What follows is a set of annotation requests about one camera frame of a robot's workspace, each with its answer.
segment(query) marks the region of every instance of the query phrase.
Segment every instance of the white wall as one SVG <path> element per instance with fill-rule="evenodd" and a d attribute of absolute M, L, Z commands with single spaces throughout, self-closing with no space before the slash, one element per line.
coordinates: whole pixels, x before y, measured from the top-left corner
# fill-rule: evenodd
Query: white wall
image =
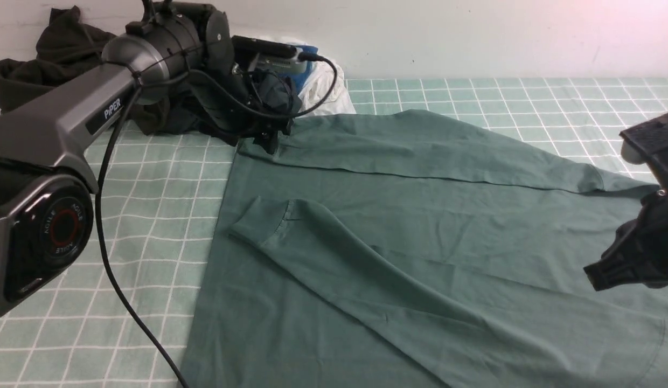
<path fill-rule="evenodd" d="M 668 0 L 206 0 L 234 34 L 323 47 L 347 77 L 668 76 Z M 120 33 L 139 0 L 0 0 L 0 59 L 30 59 L 50 7 Z"/>

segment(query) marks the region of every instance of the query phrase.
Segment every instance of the white plastic bag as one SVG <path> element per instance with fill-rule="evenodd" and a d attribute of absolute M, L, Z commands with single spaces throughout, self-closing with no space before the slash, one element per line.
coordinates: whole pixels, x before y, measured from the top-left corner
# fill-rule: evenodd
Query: white plastic bag
<path fill-rule="evenodd" d="M 322 115 L 337 115 L 339 113 L 356 113 L 356 109 L 351 102 L 351 96 L 346 89 L 346 82 L 344 81 L 344 71 L 341 66 L 332 61 L 337 69 L 336 85 L 332 94 L 329 95 L 326 101 L 317 109 L 307 114 L 306 116 L 322 116 Z M 329 90 L 332 80 L 334 79 L 334 71 L 326 62 L 315 62 L 312 65 L 312 72 L 303 84 L 303 89 L 298 94 L 303 101 L 301 111 L 306 110 L 319 103 L 324 98 L 324 95 Z"/>

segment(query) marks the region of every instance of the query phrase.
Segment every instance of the red ring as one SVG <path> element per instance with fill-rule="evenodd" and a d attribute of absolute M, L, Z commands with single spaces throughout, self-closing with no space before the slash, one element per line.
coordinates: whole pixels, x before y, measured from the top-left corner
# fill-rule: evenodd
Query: red ring
<path fill-rule="evenodd" d="M 64 214 L 68 214 L 73 218 L 73 221 L 75 224 L 73 225 L 73 230 L 71 231 L 71 235 L 68 236 L 66 240 L 63 241 L 58 241 L 56 240 L 56 236 L 54 236 L 54 224 L 56 224 L 57 219 L 61 218 Z M 71 209 L 63 209 L 60 211 L 54 218 L 51 220 L 51 225 L 49 226 L 49 238 L 51 238 L 51 242 L 54 243 L 57 247 L 62 247 L 68 245 L 73 239 L 75 238 L 75 234 L 78 233 L 78 215 L 75 214 L 75 211 L 72 211 Z"/>

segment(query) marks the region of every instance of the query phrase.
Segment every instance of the table surface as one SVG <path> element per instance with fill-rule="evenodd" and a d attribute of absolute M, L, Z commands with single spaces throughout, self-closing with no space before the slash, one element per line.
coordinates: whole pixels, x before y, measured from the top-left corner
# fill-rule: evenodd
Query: table surface
<path fill-rule="evenodd" d="M 352 79 L 356 111 L 430 110 L 577 162 L 654 182 L 622 161 L 619 132 L 668 111 L 668 78 Z M 88 148 L 95 172 L 108 139 Z M 235 149 L 129 125 L 103 188 L 115 275 L 180 362 Z M 110 286 L 96 236 L 74 265 L 0 319 L 0 386 L 172 387 Z"/>

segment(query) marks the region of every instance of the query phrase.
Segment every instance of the teal fabric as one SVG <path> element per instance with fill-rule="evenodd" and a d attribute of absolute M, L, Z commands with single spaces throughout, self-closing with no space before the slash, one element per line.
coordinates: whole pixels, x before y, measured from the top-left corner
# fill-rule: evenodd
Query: teal fabric
<path fill-rule="evenodd" d="M 299 120 L 236 157 L 193 386 L 668 386 L 668 288 L 583 266 L 656 186 L 432 113 Z"/>

